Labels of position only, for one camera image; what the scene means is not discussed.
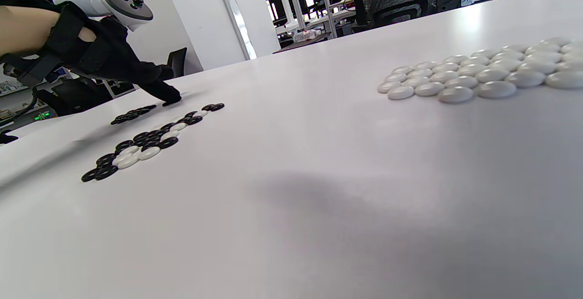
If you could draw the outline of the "person's left hand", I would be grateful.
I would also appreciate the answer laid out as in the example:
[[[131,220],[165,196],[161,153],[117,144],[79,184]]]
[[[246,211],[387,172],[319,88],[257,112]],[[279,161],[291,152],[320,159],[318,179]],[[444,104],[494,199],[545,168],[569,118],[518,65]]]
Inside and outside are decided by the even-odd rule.
[[[90,19],[74,3],[52,5],[60,14],[43,49],[57,56],[62,66],[83,75],[138,85],[165,102],[179,102],[180,92],[165,81],[173,77],[166,65],[142,62],[127,43],[127,30],[110,17]]]

